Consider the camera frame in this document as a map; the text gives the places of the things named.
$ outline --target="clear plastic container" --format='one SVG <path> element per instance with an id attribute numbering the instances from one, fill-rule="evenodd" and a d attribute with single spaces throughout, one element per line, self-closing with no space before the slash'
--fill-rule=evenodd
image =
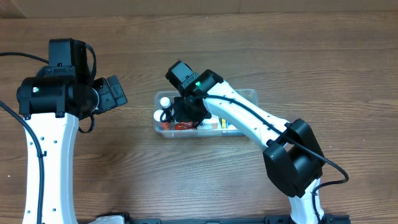
<path id="1" fill-rule="evenodd" d="M 241 96 L 258 106 L 259 98 L 256 90 L 236 90 Z M 154 112 L 161 110 L 159 103 L 162 97 L 168 97 L 174 102 L 174 97 L 180 96 L 177 91 L 159 91 L 155 94 Z M 190 130 L 174 130 L 174 122 L 170 124 L 171 130 L 163 130 L 159 122 L 154 120 L 155 131 L 162 134 L 166 138 L 187 138 L 187 137 L 211 137 L 211 136 L 242 136 L 244 135 L 237 129 L 190 129 Z"/>

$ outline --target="wooden table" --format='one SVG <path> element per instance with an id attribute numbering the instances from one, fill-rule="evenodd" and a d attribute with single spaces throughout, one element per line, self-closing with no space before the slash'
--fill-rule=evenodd
<path id="1" fill-rule="evenodd" d="M 327 213 L 354 223 L 398 220 L 398 13 L 0 20 L 0 50 L 47 58 L 48 41 L 80 39 L 95 49 L 97 77 L 118 75 L 129 103 L 78 134 L 74 200 L 78 219 L 129 211 L 134 218 L 233 218 L 289 214 L 246 137 L 164 139 L 154 131 L 157 91 L 178 59 L 210 68 L 260 107 L 310 123 L 325 155 L 351 180 L 321 191 Z M 0 99 L 44 66 L 0 58 Z M 89 121 L 82 126 L 88 127 Z M 21 125 L 0 110 L 0 223 L 21 223 L 27 153 Z M 322 181 L 340 179 L 324 166 Z"/>

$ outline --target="plastic bin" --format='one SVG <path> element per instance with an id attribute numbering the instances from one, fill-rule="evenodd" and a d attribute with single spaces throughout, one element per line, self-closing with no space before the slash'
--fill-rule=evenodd
<path id="1" fill-rule="evenodd" d="M 241 96 L 258 106 L 259 99 L 256 90 L 236 90 Z M 159 91 L 155 94 L 154 112 L 161 110 L 159 103 L 162 97 L 169 97 L 174 102 L 174 97 L 180 96 L 177 91 Z M 212 136 L 242 136 L 244 135 L 237 129 L 191 129 L 191 130 L 174 130 L 174 122 L 170 124 L 171 130 L 163 130 L 159 126 L 159 122 L 154 120 L 155 131 L 162 134 L 166 138 L 189 138 L 189 137 L 212 137 Z"/>

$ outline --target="white bottle cap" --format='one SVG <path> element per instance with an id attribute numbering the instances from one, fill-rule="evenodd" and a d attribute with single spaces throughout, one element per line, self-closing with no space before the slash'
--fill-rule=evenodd
<path id="1" fill-rule="evenodd" d="M 162 97 L 160 99 L 160 105 L 163 108 L 168 108 L 168 107 L 170 107 L 172 105 L 172 102 L 170 101 L 170 99 L 168 97 Z"/>
<path id="2" fill-rule="evenodd" d="M 154 113 L 154 119 L 157 122 L 160 122 L 160 116 L 162 116 L 163 110 L 157 110 Z"/>

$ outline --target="transparent storage box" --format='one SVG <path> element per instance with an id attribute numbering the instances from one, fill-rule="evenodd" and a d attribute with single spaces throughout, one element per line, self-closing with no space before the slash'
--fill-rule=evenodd
<path id="1" fill-rule="evenodd" d="M 259 99 L 256 90 L 236 90 L 241 96 L 258 106 Z M 161 110 L 160 99 L 168 97 L 174 103 L 174 97 L 180 96 L 177 91 L 159 91 L 155 94 L 154 112 Z M 164 130 L 160 127 L 160 122 L 154 120 L 155 131 L 166 138 L 188 138 L 188 137 L 212 137 L 212 136 L 242 136 L 244 135 L 237 129 L 189 129 L 174 130 L 174 122 L 170 123 L 171 130 Z"/>

